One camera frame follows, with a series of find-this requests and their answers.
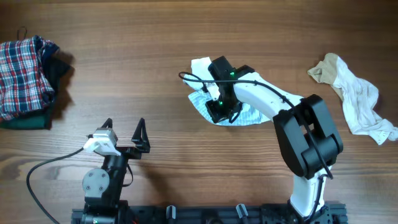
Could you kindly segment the light blue striped baby pants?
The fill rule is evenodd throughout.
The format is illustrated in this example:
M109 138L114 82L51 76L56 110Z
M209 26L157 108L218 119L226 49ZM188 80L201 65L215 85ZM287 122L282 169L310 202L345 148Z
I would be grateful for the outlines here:
M198 76L202 80L212 80L208 67L211 64L209 57L197 58L191 61L192 73ZM194 90L193 93L188 95L188 99L191 101L195 109L211 124L215 124L209 115L205 103L211 99L209 93L205 93L203 90L203 84L198 82L183 81L184 84L188 85ZM261 124L270 121L268 117L260 113L258 110L254 109L248 104L243 104L241 113L237 119L230 123L229 119L216 123L218 126L249 126L252 124Z

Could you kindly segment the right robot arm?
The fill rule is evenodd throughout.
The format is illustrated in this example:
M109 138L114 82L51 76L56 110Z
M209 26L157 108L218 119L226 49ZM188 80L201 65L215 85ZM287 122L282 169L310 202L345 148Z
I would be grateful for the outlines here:
M331 167L343 150L323 99L290 94L247 65L232 67L224 56L211 61L208 71L219 94L206 102L214 123L234 123L244 104L273 122L282 158L294 174L290 206L310 223L324 205L325 179L332 179Z

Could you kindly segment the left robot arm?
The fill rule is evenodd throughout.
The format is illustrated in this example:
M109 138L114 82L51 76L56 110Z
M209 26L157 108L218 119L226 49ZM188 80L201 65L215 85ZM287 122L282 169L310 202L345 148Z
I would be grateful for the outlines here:
M121 200L121 191L128 184L124 183L127 172L132 172L128 161L139 160L143 153L150 152L145 119L141 118L131 141L131 147L118 147L118 137L113 130L112 119L106 122L88 137L83 149L104 157L100 168L88 171L82 187L85 192L85 206L82 211L75 210L72 223L118 224L136 223L134 213L128 202Z

